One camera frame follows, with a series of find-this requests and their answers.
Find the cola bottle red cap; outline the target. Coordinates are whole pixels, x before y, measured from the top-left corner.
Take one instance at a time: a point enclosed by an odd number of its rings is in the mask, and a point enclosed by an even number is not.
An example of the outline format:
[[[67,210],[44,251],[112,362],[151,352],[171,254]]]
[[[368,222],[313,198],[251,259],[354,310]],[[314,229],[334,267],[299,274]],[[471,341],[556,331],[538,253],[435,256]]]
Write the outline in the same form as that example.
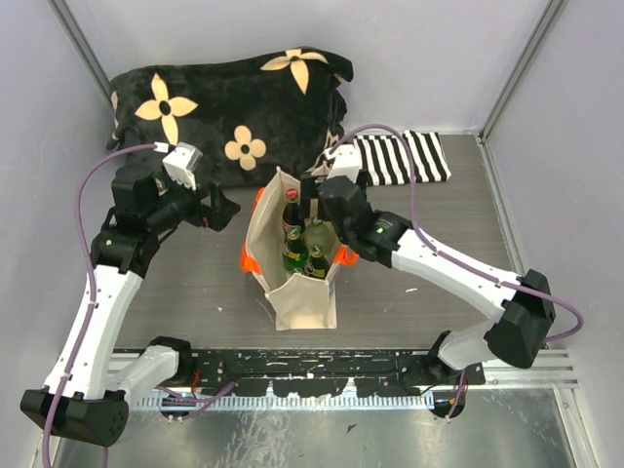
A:
[[[288,236],[290,230],[298,227],[300,232],[305,230],[305,222],[301,217],[299,205],[299,192],[296,188],[289,188],[285,192],[287,204],[282,212],[282,228],[285,236]]]

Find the aluminium frame rail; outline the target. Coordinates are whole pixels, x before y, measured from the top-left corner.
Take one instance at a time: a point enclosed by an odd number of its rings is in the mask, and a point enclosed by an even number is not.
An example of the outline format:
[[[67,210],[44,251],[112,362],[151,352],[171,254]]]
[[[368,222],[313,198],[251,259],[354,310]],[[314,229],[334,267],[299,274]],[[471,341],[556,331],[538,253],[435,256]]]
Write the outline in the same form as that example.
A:
[[[193,351],[188,346],[183,346],[180,349],[174,349],[169,344],[163,346],[164,350],[178,360],[178,366],[175,372],[169,372],[167,367],[159,365],[158,367],[150,367],[148,370],[148,376],[153,378],[156,372],[160,372],[164,377],[161,379],[161,384],[167,387],[185,387],[189,385],[171,385],[169,381],[173,379],[175,374],[181,369],[184,360],[190,356],[190,352]],[[466,368],[465,371],[451,370],[442,361],[434,357],[431,353],[426,353],[430,362],[430,367],[433,373],[438,375],[458,374],[458,382],[461,379],[466,380],[470,385],[485,385],[491,381],[487,375],[486,370],[492,369],[504,369],[519,372],[522,379],[536,384],[543,383],[548,380],[560,380],[562,382],[572,383],[576,379],[571,375],[571,365],[566,360],[566,354],[563,351],[548,352],[545,350],[540,351],[532,361],[528,360],[512,360],[506,362],[501,359],[489,360],[482,363],[475,363]]]

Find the black white striped cloth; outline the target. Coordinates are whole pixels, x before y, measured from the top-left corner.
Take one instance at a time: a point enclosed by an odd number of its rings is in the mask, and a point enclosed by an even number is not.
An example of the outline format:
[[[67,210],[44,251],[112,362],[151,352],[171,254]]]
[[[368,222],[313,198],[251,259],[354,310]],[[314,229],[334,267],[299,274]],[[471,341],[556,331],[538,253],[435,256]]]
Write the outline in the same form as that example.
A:
[[[446,182],[451,177],[440,137],[435,132],[404,131],[393,135],[357,135],[354,143],[362,157],[362,167],[370,175],[369,185],[410,183],[410,162],[416,183]]]

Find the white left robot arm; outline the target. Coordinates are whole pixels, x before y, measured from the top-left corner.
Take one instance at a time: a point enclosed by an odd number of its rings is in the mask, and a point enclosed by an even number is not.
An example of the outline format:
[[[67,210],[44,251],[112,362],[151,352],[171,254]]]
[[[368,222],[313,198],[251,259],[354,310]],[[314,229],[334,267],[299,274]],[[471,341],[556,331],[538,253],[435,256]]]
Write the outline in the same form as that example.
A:
[[[117,376],[108,374],[126,313],[161,244],[183,222],[223,230],[241,210],[219,184],[185,186],[163,172],[120,169],[114,204],[89,251],[85,295],[69,337],[40,389],[21,411],[48,435],[109,448],[130,410],[162,383],[183,386],[197,368],[188,341],[154,338]]]

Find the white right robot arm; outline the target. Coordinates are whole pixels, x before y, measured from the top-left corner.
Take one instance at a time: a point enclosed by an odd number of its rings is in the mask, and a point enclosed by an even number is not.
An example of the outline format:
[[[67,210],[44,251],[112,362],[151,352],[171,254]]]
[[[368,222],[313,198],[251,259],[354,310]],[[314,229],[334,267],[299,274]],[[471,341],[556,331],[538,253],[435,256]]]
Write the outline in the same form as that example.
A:
[[[454,294],[479,310],[484,321],[463,331],[444,331],[427,354],[427,369],[441,384],[466,368],[500,360],[528,369],[556,319],[545,275],[504,271],[426,236],[397,214],[375,210],[364,180],[303,175],[303,201],[318,202],[322,219],[360,258],[410,273]]]

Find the beige canvas bag orange handles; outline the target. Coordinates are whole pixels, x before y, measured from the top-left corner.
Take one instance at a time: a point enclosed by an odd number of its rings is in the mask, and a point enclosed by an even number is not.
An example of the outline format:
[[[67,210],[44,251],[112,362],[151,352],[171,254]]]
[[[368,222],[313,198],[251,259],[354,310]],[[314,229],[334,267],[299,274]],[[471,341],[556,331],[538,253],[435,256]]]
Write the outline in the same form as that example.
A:
[[[338,271],[342,265],[355,265],[358,256],[340,244],[330,227],[327,277],[314,279],[287,270],[283,261],[286,233],[282,214],[287,204],[287,191],[299,187],[297,179],[278,169],[258,191],[243,244],[241,267],[244,272],[253,274],[262,287],[275,311],[278,331],[335,329]]]

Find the green bottle front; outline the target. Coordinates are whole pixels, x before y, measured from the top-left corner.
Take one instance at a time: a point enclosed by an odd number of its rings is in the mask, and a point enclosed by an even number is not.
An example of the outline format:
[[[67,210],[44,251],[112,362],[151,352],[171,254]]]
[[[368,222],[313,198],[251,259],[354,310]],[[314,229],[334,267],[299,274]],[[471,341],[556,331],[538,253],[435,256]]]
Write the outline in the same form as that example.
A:
[[[313,245],[309,250],[308,258],[304,265],[304,273],[308,277],[325,279],[328,275],[330,264],[326,259],[321,245]]]

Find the black blanket beige flowers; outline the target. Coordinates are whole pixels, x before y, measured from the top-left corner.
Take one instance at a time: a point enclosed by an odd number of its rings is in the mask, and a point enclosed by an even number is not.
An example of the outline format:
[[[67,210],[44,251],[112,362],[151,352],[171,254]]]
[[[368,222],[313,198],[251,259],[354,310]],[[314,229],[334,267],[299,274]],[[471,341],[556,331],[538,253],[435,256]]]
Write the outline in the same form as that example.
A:
[[[110,82],[107,149],[188,143],[202,178],[262,186],[277,170],[298,177],[344,134],[338,88],[354,77],[341,55],[300,47],[224,63],[156,64]]]

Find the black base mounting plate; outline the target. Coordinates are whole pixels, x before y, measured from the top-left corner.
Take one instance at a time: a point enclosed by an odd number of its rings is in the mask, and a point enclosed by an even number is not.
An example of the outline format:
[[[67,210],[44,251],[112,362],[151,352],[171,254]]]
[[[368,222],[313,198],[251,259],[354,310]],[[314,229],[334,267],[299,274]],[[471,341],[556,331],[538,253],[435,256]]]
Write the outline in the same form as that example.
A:
[[[229,382],[243,397],[333,397],[353,382],[359,398],[418,396],[422,387],[453,385],[458,374],[436,376],[427,354],[408,349],[193,350],[171,385],[196,385],[213,395]]]

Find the clear glass bottle green cap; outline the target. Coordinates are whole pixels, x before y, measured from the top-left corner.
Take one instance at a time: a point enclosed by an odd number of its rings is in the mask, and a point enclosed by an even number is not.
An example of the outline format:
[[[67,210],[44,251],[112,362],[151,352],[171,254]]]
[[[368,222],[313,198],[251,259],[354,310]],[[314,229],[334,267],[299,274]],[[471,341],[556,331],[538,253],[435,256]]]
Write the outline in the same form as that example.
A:
[[[310,253],[314,246],[319,246],[328,262],[332,263],[335,233],[328,222],[318,217],[313,217],[305,228],[304,242]]]

